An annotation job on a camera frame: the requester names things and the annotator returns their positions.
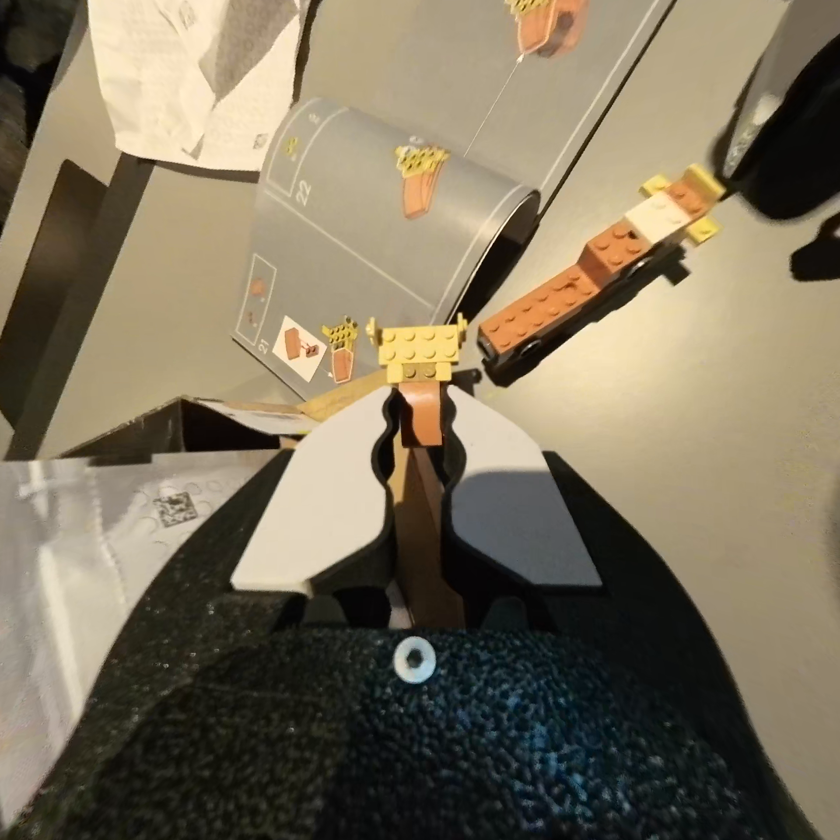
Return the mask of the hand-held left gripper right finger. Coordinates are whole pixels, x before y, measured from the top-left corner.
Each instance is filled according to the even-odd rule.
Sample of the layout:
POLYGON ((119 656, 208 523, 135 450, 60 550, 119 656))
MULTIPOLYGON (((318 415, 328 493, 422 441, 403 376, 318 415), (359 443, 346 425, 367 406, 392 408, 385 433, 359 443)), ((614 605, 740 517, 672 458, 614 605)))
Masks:
POLYGON ((456 386, 446 407, 448 523, 457 540, 527 585, 601 587, 537 442, 456 386))

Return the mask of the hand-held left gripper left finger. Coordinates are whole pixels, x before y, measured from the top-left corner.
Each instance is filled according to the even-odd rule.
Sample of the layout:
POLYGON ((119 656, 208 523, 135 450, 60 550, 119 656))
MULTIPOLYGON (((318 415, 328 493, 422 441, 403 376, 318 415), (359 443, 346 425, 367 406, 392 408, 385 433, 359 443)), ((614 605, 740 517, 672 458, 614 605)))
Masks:
POLYGON ((294 449, 231 577, 237 592, 385 590, 396 565, 396 392, 380 387, 294 449))

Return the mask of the brown brick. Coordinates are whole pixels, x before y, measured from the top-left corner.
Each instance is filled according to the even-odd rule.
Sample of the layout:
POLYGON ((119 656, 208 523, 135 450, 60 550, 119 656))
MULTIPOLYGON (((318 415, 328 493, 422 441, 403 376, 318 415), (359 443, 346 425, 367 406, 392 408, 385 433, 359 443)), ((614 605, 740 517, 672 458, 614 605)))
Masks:
POLYGON ((431 380, 402 382, 397 386, 402 398, 401 436, 405 448, 440 447, 442 426, 442 384, 431 380))

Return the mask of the tan brick assembly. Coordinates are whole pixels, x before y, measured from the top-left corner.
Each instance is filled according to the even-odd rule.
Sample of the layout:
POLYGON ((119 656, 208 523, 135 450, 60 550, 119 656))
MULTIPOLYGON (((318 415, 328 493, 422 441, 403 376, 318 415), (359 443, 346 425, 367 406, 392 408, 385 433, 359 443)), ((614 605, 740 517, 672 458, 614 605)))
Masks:
POLYGON ((469 323, 462 313, 455 324, 382 328, 371 318, 365 331, 390 385, 452 381, 469 323))

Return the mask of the grey desk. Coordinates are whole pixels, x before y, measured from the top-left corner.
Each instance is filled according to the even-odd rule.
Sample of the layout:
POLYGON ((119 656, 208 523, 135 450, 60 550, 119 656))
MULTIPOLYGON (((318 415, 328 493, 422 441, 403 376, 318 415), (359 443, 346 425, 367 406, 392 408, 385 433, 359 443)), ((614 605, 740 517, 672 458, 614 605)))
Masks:
MULTIPOLYGON (((707 158, 786 2, 677 2, 489 307, 567 266, 637 188, 707 158)), ((73 161, 131 225, 50 425, 54 455, 180 396, 286 403, 228 334, 254 175, 118 164, 80 10, 2 237, 10 308, 73 161)), ((699 607, 763 746, 808 820, 838 838, 838 280, 791 254, 836 203, 772 224, 741 198, 677 286, 635 299, 503 390, 478 393, 556 451, 651 544, 699 607)))

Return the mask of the dark printed cardboard box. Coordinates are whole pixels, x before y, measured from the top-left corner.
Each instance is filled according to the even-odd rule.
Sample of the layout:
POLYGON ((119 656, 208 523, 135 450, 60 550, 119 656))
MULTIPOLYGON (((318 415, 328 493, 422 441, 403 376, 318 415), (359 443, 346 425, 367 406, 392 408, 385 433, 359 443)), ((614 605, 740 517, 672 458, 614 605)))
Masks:
POLYGON ((224 414, 225 402, 180 396, 57 455, 4 455, 2 461, 93 459, 101 466, 141 465, 155 455, 276 452, 278 434, 224 414))

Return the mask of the orange and tan brick model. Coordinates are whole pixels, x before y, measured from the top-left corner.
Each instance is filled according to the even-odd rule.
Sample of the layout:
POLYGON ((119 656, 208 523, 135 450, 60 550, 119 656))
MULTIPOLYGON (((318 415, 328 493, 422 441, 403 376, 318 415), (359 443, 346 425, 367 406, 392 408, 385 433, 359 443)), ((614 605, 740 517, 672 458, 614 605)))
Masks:
POLYGON ((658 277, 673 285, 688 275, 688 250, 715 237, 711 211, 726 186, 701 164, 670 180, 655 175, 642 199, 587 240, 568 268, 489 316, 477 330, 487 376, 509 385, 585 327, 615 312, 658 277))

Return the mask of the white printed paper bag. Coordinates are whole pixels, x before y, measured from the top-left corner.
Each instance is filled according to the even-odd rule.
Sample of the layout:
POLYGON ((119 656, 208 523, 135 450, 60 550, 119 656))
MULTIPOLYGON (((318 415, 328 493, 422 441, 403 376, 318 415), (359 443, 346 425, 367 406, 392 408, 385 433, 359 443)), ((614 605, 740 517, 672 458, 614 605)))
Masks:
POLYGON ((154 577, 276 453, 2 463, 2 827, 54 766, 154 577))

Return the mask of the grey instruction booklet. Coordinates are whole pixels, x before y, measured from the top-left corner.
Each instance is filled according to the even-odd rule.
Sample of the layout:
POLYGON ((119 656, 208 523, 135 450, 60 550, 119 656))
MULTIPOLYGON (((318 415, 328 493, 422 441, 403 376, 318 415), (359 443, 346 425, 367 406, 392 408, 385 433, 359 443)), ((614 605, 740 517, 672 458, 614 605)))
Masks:
POLYGON ((529 241, 673 2, 321 2, 260 173, 233 338, 302 399, 529 241))

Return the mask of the empty white paper bag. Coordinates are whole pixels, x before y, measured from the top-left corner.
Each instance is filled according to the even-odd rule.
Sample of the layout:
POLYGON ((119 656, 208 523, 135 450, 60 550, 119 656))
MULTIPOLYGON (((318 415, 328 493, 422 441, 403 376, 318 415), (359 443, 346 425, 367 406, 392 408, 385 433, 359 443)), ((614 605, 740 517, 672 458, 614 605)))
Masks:
POLYGON ((294 99, 306 1, 89 1, 120 152, 257 172, 294 99))

